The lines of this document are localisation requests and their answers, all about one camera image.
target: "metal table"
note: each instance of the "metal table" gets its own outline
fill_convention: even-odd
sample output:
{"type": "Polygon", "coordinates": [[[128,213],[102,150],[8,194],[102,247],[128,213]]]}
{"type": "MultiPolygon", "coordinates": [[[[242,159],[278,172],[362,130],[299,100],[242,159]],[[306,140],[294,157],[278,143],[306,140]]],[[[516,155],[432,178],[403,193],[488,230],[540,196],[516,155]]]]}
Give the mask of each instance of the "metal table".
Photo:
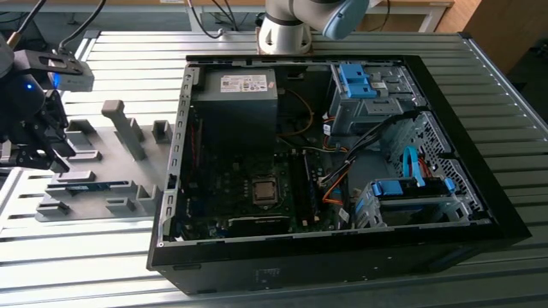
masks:
{"type": "MultiPolygon", "coordinates": [[[[458,35],[356,33],[315,37],[320,54],[423,57],[534,237],[436,275],[188,297],[146,270],[152,218],[39,223],[47,171],[15,170],[0,193],[0,305],[18,307],[547,307],[548,129],[472,40],[458,35]]],[[[71,119],[111,125],[104,99],[139,123],[174,122],[186,55],[252,54],[255,34],[222,40],[187,32],[88,33],[78,50],[94,93],[64,94],[71,119]]]]}

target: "computer case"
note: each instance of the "computer case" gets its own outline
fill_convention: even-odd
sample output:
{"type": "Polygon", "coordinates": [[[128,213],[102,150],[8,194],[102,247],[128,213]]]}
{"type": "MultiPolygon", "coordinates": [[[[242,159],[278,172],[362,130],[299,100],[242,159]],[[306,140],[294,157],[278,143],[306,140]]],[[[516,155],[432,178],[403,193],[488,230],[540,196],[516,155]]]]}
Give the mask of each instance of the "computer case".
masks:
{"type": "MultiPolygon", "coordinates": [[[[268,121],[272,120],[272,110],[266,113],[268,121]]],[[[294,128],[295,131],[302,129],[299,125],[294,128]]],[[[268,192],[262,192],[260,196],[270,197],[268,192]]],[[[186,294],[256,291],[435,273],[479,253],[506,248],[530,236],[419,56],[188,57],[164,200],[155,216],[147,262],[148,269],[159,271],[186,294]],[[344,69],[356,68],[352,65],[360,66],[368,76],[367,87],[356,88],[358,92],[350,91],[356,80],[343,73],[344,69]],[[311,189],[323,190],[315,185],[326,175],[326,169],[343,161],[336,154],[335,158],[324,158],[326,153],[307,150],[306,147],[276,150],[272,156],[276,172],[268,175],[259,170],[262,166],[271,166],[271,162],[250,158],[248,150],[232,154],[230,162],[223,164],[219,162],[222,152],[216,151],[210,156],[203,153],[210,150],[202,140],[207,135],[200,134],[200,128],[211,120],[199,114],[199,97],[220,87],[215,86],[214,89],[204,86],[204,78],[208,74],[223,78],[238,70],[246,71],[246,75],[250,75],[250,70],[259,71],[258,75],[268,75],[267,86],[274,87],[272,91],[278,88],[279,136],[284,135],[280,132],[290,125],[284,124],[286,114],[295,115],[296,121],[306,119],[306,109],[298,109],[299,100],[288,99],[292,92],[307,99],[314,111],[311,114],[320,123],[308,130],[304,138],[311,143],[326,138],[324,148],[350,148],[363,132],[387,119],[394,119],[394,116],[402,117],[356,160],[354,173],[348,175],[348,186],[360,190],[351,193],[351,208],[346,205],[326,208],[314,198],[315,192],[310,192],[307,201],[299,201],[303,199],[291,190],[299,178],[294,176],[296,168],[291,167],[291,160],[304,161],[303,176],[314,179],[310,181],[311,189]],[[271,73],[264,72],[274,72],[276,80],[271,80],[271,73]],[[382,107],[387,103],[390,107],[374,110],[371,103],[382,107]],[[322,122],[330,121],[335,123],[324,127],[322,122]],[[387,200],[392,201],[387,184],[400,181],[402,186],[404,181],[415,181],[403,171],[402,153],[407,147],[418,149],[431,168],[430,181],[442,183],[446,198],[451,196],[455,202],[451,206],[446,203],[436,205],[436,214],[420,223],[416,223],[414,212],[418,210],[407,207],[404,211],[415,214],[402,216],[414,217],[406,223],[392,222],[398,219],[392,219],[392,213],[380,208],[384,220],[375,226],[360,224],[358,219],[364,214],[366,206],[374,207],[383,202],[388,204],[387,200]],[[220,165],[227,165],[228,169],[220,168],[220,165]],[[252,178],[236,178],[235,175],[248,166],[252,166],[252,178]],[[260,203],[260,206],[255,204],[258,190],[254,180],[254,183],[272,183],[276,201],[260,203]],[[384,192],[374,192],[372,185],[386,185],[384,192]],[[235,190],[246,211],[240,205],[227,205],[226,200],[236,198],[235,190]],[[288,196],[295,211],[288,206],[288,196]],[[362,199],[374,201],[375,198],[380,200],[378,203],[364,202],[359,207],[362,199]],[[307,216],[310,220],[300,218],[306,215],[299,212],[303,202],[307,209],[314,209],[307,216]],[[228,214],[223,212],[227,209],[239,212],[231,215],[230,210],[228,214]],[[259,218],[262,211],[270,214],[259,218]],[[244,228],[244,231],[250,230],[250,236],[235,235],[234,226],[247,220],[255,223],[244,228]],[[282,234],[271,230],[272,226],[286,223],[291,226],[284,227],[282,234]]]]}

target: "orange wire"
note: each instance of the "orange wire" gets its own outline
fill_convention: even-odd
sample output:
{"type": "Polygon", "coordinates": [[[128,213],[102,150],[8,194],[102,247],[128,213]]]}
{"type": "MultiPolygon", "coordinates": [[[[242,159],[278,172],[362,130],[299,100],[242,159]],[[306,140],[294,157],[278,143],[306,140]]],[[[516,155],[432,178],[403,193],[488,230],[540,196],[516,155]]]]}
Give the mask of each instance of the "orange wire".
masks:
{"type": "Polygon", "coordinates": [[[327,150],[335,150],[336,148],[331,148],[331,147],[328,147],[328,145],[327,145],[327,139],[330,138],[330,136],[326,136],[324,137],[324,149],[327,149],[327,150]]]}
{"type": "MultiPolygon", "coordinates": [[[[326,137],[324,137],[324,149],[328,150],[328,151],[336,150],[336,148],[328,147],[328,145],[327,145],[327,138],[330,138],[330,136],[326,136],[326,137]]],[[[340,149],[342,149],[342,152],[344,152],[344,153],[348,152],[348,149],[347,149],[346,147],[342,146],[340,149]]]]}
{"type": "Polygon", "coordinates": [[[344,177],[347,176],[348,171],[350,171],[350,169],[347,169],[347,171],[344,171],[344,173],[340,175],[340,177],[336,179],[332,187],[330,188],[330,190],[327,191],[324,197],[322,198],[323,202],[338,201],[338,200],[328,199],[328,197],[330,197],[330,195],[332,194],[332,191],[334,191],[335,187],[339,185],[339,183],[342,182],[342,180],[344,179],[344,177]]]}
{"type": "Polygon", "coordinates": [[[303,104],[307,106],[310,118],[308,118],[307,127],[304,127],[304,129],[302,129],[298,132],[292,132],[292,133],[280,133],[279,134],[280,137],[290,137],[290,136],[299,135],[300,133],[304,133],[308,130],[308,128],[312,126],[312,123],[315,122],[315,113],[314,113],[312,108],[310,107],[310,104],[306,101],[306,99],[294,90],[286,89],[286,91],[292,93],[292,95],[295,95],[298,97],[298,99],[303,102],[303,104]]]}
{"type": "Polygon", "coordinates": [[[343,205],[343,202],[340,202],[339,200],[332,200],[332,199],[326,199],[324,203],[332,203],[332,204],[343,205]]]}

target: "blue plastic clip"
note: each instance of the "blue plastic clip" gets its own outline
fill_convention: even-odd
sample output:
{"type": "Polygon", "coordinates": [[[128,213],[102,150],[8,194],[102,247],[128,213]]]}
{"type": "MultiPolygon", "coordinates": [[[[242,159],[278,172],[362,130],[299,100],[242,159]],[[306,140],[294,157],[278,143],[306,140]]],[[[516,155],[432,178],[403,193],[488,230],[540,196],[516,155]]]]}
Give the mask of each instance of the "blue plastic clip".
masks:
{"type": "Polygon", "coordinates": [[[451,178],[446,178],[444,182],[446,182],[447,189],[448,189],[452,193],[455,193],[455,191],[456,191],[456,186],[455,186],[454,180],[452,180],[451,178]]]}
{"type": "Polygon", "coordinates": [[[363,70],[363,66],[360,64],[342,64],[339,69],[342,70],[342,81],[348,89],[348,97],[376,98],[378,92],[367,80],[370,75],[363,70]]]}
{"type": "Polygon", "coordinates": [[[358,206],[356,206],[356,213],[360,212],[360,209],[363,208],[364,204],[366,204],[364,199],[360,199],[360,201],[358,202],[358,206]]]}
{"type": "Polygon", "coordinates": [[[378,186],[378,183],[371,185],[371,188],[374,188],[374,195],[378,197],[380,195],[383,195],[383,192],[380,191],[380,188],[378,186]]]}
{"type": "Polygon", "coordinates": [[[419,152],[418,152],[418,149],[412,146],[407,146],[406,150],[403,151],[403,176],[404,177],[412,176],[418,180],[419,187],[423,187],[427,185],[423,179],[423,175],[420,174],[419,152]],[[414,169],[414,174],[411,174],[410,172],[410,158],[411,158],[411,167],[414,169]]]}

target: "gray plastic block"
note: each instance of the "gray plastic block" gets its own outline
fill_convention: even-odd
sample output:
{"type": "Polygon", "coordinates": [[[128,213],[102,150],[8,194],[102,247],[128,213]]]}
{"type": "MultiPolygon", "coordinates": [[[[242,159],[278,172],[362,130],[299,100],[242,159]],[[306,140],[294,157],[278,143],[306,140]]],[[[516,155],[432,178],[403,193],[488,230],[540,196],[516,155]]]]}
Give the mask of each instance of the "gray plastic block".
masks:
{"type": "Polygon", "coordinates": [[[36,211],[44,216],[66,216],[71,208],[60,201],[42,202],[36,211]]]}
{"type": "Polygon", "coordinates": [[[170,143],[171,138],[174,137],[174,131],[171,129],[170,122],[166,120],[155,121],[152,124],[152,135],[158,144],[170,143]]]}
{"type": "Polygon", "coordinates": [[[140,139],[143,140],[143,132],[136,130],[136,121],[128,121],[123,112],[123,101],[106,101],[103,104],[102,113],[112,120],[112,123],[119,132],[119,137],[128,148],[131,156],[135,160],[143,160],[147,157],[146,151],[140,146],[140,139]]]}
{"type": "Polygon", "coordinates": [[[71,120],[66,130],[67,138],[78,150],[92,150],[92,143],[88,135],[95,133],[95,128],[88,120],[71,120]]]}
{"type": "Polygon", "coordinates": [[[67,158],[68,162],[99,162],[103,159],[102,152],[94,151],[76,151],[76,155],[67,158]]]}
{"type": "Polygon", "coordinates": [[[162,203],[163,195],[164,193],[162,192],[160,188],[158,188],[158,186],[154,186],[152,195],[148,195],[146,188],[139,185],[136,201],[139,202],[139,204],[142,204],[147,213],[154,214],[156,212],[156,208],[162,203]]]}
{"type": "Polygon", "coordinates": [[[138,194],[138,188],[139,187],[135,184],[135,182],[131,181],[130,184],[126,184],[126,185],[112,185],[111,191],[116,194],[128,194],[128,193],[138,194]]]}
{"type": "Polygon", "coordinates": [[[70,191],[66,187],[63,188],[46,188],[44,192],[52,198],[70,198],[74,196],[74,192],[70,191]]]}
{"type": "Polygon", "coordinates": [[[135,204],[128,198],[107,198],[107,208],[112,213],[135,211],[135,204]]]}
{"type": "Polygon", "coordinates": [[[74,171],[67,173],[56,173],[52,179],[56,180],[59,183],[94,182],[95,173],[94,171],[74,171]]]}

